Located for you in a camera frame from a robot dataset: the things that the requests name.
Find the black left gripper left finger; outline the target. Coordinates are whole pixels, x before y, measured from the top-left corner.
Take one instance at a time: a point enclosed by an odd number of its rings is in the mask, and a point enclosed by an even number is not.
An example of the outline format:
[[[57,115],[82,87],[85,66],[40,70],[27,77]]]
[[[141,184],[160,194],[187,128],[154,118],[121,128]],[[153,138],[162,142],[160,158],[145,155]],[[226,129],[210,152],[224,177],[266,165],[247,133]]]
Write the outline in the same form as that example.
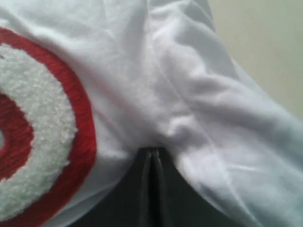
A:
[[[141,148],[117,186],[72,227],[152,227],[151,148]]]

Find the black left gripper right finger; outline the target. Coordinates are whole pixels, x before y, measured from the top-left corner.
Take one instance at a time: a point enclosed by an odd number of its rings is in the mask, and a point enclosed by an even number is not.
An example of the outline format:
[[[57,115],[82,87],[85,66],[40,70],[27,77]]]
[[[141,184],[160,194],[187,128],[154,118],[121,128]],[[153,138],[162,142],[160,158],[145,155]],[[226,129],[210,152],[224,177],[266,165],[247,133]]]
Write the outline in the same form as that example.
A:
[[[151,157],[153,227],[239,226],[200,197],[176,169],[166,149],[151,149]]]

